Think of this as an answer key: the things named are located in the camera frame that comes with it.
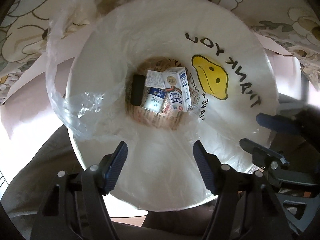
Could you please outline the blue white yogurt bottle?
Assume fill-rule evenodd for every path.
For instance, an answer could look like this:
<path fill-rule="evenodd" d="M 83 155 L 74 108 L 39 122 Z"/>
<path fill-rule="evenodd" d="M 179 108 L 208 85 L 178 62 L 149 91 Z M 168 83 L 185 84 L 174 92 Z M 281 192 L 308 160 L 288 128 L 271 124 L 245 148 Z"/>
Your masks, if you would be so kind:
<path fill-rule="evenodd" d="M 162 109 L 166 92 L 158 88 L 149 88 L 143 107 L 159 113 Z"/>

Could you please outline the white milk carton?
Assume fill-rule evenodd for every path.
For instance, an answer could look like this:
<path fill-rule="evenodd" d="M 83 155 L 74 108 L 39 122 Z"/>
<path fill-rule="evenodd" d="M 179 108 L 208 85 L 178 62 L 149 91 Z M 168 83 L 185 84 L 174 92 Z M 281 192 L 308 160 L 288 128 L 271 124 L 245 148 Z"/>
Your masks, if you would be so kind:
<path fill-rule="evenodd" d="M 174 67 L 162 73 L 170 105 L 180 112 L 191 107 L 191 96 L 185 67 Z"/>

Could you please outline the small white box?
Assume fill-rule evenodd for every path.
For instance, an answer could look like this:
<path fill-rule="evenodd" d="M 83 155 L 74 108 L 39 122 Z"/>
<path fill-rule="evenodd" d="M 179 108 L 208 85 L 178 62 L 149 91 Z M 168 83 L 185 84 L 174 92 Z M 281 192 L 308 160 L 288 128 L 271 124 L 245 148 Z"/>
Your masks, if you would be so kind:
<path fill-rule="evenodd" d="M 148 70 L 145 79 L 145 87 L 165 89 L 165 82 L 162 73 Z"/>

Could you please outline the black foam roller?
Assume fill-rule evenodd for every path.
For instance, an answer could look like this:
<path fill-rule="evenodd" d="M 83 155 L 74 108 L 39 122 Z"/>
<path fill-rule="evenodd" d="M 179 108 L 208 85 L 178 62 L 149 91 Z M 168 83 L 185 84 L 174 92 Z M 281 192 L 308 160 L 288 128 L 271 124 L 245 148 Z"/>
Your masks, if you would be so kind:
<path fill-rule="evenodd" d="M 130 103 L 133 106 L 140 106 L 143 100 L 145 76 L 135 74 L 132 80 Z"/>

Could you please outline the white trash bin with bag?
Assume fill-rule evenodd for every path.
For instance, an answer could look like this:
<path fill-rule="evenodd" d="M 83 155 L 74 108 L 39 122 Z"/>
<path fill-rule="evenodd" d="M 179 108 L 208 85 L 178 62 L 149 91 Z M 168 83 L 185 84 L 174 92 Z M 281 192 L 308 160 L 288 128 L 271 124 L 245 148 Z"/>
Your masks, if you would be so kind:
<path fill-rule="evenodd" d="M 54 86 L 58 45 L 50 32 L 47 89 L 87 168 L 124 141 L 128 157 L 112 195 L 148 211 L 182 210 L 212 200 L 193 156 L 193 144 L 239 172 L 253 164 L 239 141 L 268 144 L 270 133 L 256 122 L 275 114 L 278 92 L 273 71 L 256 36 L 232 12 L 217 8 L 221 20 L 169 24 L 154 31 L 143 21 L 127 25 L 105 16 L 76 55 L 66 95 Z M 171 107 L 168 94 L 159 113 L 130 103 L 135 74 L 185 67 L 191 107 Z"/>

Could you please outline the pink floral bed sheet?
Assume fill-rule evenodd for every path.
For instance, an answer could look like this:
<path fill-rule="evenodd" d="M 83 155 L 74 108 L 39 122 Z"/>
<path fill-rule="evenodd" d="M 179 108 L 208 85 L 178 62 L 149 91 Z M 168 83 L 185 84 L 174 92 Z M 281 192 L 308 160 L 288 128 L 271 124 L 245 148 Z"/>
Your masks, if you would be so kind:
<path fill-rule="evenodd" d="M 105 16 L 163 31 L 171 23 L 217 22 L 219 7 L 297 57 L 319 88 L 319 0 L 7 0 L 1 7 L 1 102 L 44 53 L 51 31 L 64 38 Z"/>

